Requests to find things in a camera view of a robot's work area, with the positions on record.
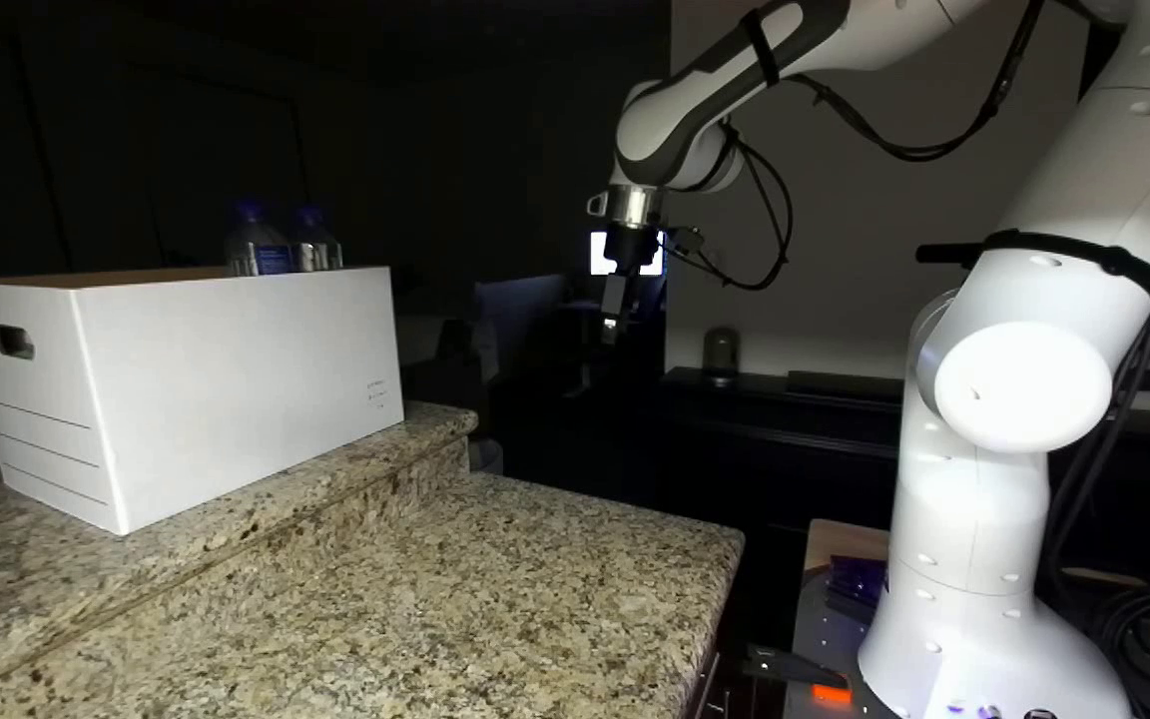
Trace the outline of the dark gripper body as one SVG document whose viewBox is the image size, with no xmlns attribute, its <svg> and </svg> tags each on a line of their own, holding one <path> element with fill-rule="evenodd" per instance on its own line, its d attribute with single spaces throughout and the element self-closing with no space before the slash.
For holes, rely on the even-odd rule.
<svg viewBox="0 0 1150 719">
<path fill-rule="evenodd" d="M 614 265 L 600 301 L 602 339 L 614 345 L 637 308 L 642 269 L 658 257 L 658 193 L 642 185 L 605 185 L 587 201 L 587 217 L 602 223 L 602 257 Z"/>
</svg>

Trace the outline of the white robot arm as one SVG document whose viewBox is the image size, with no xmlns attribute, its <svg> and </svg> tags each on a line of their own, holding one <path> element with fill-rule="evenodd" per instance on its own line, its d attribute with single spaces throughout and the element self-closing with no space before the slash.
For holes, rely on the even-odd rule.
<svg viewBox="0 0 1150 719">
<path fill-rule="evenodd" d="M 987 0 L 765 0 L 622 102 L 600 212 L 652 231 L 666 193 L 733 173 L 722 120 L 813 71 L 885 67 Z M 1050 454 L 1096 426 L 1150 325 L 1150 0 L 965 279 L 913 319 L 885 586 L 858 649 L 895 719 L 1134 719 L 1108 661 L 1035 599 Z"/>
</svg>

